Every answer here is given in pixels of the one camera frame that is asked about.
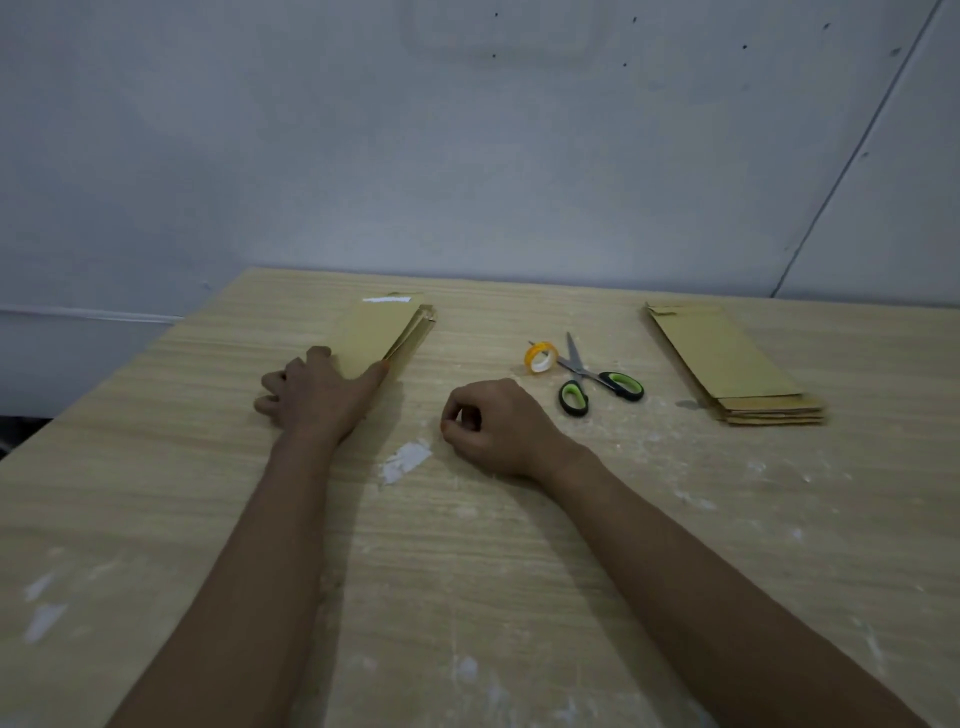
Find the tape roll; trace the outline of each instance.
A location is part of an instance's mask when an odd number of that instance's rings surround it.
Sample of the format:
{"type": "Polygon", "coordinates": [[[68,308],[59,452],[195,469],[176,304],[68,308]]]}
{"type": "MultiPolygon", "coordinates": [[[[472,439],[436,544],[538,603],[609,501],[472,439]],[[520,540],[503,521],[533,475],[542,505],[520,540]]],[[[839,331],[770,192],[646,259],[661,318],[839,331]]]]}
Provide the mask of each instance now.
{"type": "Polygon", "coordinates": [[[558,356],[557,347],[549,341],[541,341],[527,350],[523,357],[523,364],[531,374],[543,374],[553,368],[558,356]]]}

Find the cardboard piece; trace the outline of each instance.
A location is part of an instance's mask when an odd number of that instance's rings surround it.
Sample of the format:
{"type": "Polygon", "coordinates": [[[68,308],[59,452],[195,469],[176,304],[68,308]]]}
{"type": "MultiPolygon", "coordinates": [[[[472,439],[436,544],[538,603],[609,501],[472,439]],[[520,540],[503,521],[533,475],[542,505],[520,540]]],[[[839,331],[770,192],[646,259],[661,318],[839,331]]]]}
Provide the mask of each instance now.
{"type": "Polygon", "coordinates": [[[340,320],[328,346],[334,366],[353,379],[373,362],[389,359],[391,377],[399,376],[436,321],[422,293],[365,297],[340,320]]]}
{"type": "Polygon", "coordinates": [[[721,306],[648,305],[647,311],[703,387],[716,419],[731,425],[824,420],[824,403],[778,369],[721,306]]]}
{"type": "Polygon", "coordinates": [[[770,361],[718,305],[648,306],[684,364],[717,399],[799,395],[803,388],[770,361]]]}

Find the black scissor handle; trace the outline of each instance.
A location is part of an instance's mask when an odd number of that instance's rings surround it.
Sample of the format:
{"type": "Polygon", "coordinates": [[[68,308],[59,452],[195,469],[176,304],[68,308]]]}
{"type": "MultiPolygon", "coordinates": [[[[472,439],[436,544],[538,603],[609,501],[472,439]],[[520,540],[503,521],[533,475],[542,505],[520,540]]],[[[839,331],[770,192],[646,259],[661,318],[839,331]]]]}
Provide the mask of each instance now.
{"type": "Polygon", "coordinates": [[[640,401],[643,397],[643,385],[630,375],[622,372],[601,372],[597,378],[615,395],[626,401],[640,401]]]}
{"type": "Polygon", "coordinates": [[[590,410],[590,398],[576,379],[564,383],[558,399],[564,412],[571,417],[583,417],[590,410]]]}

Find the brown paper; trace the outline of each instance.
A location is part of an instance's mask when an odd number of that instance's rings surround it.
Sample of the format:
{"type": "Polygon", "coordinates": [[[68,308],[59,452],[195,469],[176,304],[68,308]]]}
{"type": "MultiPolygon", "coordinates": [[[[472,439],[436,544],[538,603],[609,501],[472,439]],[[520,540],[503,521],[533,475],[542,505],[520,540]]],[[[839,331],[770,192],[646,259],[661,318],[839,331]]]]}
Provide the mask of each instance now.
{"type": "Polygon", "coordinates": [[[651,305],[647,310],[690,372],[715,399],[803,392],[720,306],[651,305]]]}
{"type": "Polygon", "coordinates": [[[423,302],[421,293],[393,293],[365,299],[344,315],[330,337],[335,366],[343,376],[356,378],[373,362],[390,358],[394,376],[398,376],[433,327],[433,307],[423,302]],[[391,298],[408,300],[383,300],[391,298]],[[396,360],[408,343],[404,356],[396,360]]]}
{"type": "Polygon", "coordinates": [[[728,412],[803,412],[823,409],[824,403],[812,395],[783,397],[727,397],[720,406],[728,412]]]}

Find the hand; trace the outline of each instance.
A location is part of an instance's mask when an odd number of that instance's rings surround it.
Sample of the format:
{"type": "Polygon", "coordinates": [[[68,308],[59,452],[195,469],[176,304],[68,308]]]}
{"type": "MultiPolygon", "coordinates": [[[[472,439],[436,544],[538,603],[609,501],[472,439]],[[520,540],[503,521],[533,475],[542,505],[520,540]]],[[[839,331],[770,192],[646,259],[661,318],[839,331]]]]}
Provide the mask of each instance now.
{"type": "Polygon", "coordinates": [[[263,376],[260,382],[271,394],[253,409],[291,434],[336,446],[367,414],[388,370],[387,362],[378,361],[357,379],[344,379],[333,368],[330,349],[312,347],[306,362],[297,357],[282,372],[263,376]]]}
{"type": "Polygon", "coordinates": [[[493,473],[524,475],[541,485],[581,449],[512,379],[477,381],[453,390],[440,432],[474,465],[493,473]]]}

